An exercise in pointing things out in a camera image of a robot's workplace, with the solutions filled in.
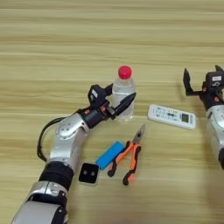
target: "white remote control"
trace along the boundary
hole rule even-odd
[[[185,129],[193,130],[196,127],[195,114],[174,108],[166,108],[152,104],[150,105],[148,117],[156,122],[167,123]]]

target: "plastic water bottle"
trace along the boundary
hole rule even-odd
[[[118,77],[115,80],[112,88],[114,106],[119,105],[120,101],[127,95],[131,95],[136,92],[136,84],[131,77],[131,68],[129,66],[121,66],[118,69]],[[133,116],[134,102],[125,109],[118,119],[122,121],[128,121]]]

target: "white robotic arm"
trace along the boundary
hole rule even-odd
[[[224,88],[224,71],[215,66],[216,71],[206,74],[201,91],[193,91],[190,85],[190,75],[184,73],[186,95],[198,95],[206,109],[207,131],[211,137],[214,155],[224,169],[224,101],[222,89]]]
[[[56,138],[45,169],[18,209],[12,224],[65,224],[67,223],[67,192],[80,160],[81,146],[90,129],[101,121],[115,119],[134,100],[136,94],[127,96],[116,108],[106,100],[112,85],[105,89],[90,88],[90,106],[73,115],[59,119]],[[38,156],[44,160],[42,151]]]

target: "cable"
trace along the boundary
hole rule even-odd
[[[43,138],[43,135],[45,134],[45,131],[46,131],[47,128],[49,128],[50,126],[52,126],[55,123],[59,123],[63,119],[65,119],[65,117],[59,117],[59,118],[51,120],[49,123],[47,123],[45,125],[45,127],[40,132],[40,135],[38,137],[37,153],[38,153],[38,157],[40,159],[42,159],[43,161],[45,161],[45,162],[46,162],[47,159],[46,159],[46,157],[45,157],[45,155],[44,155],[44,153],[42,151],[42,138]]]

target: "wood grain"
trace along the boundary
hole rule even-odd
[[[221,0],[7,0],[0,2],[0,223],[10,223],[44,164],[36,156],[46,122],[88,104],[90,85],[106,86],[117,68],[133,69],[132,121],[106,121],[84,143],[94,162],[115,140],[147,130],[135,181],[122,185],[130,158],[98,186],[74,177],[69,223],[161,224],[224,221],[224,177],[210,147],[205,110],[185,97],[185,67],[199,89],[214,65],[224,67]],[[195,130],[152,122],[150,104],[193,112]],[[45,139],[49,148],[53,129]]]

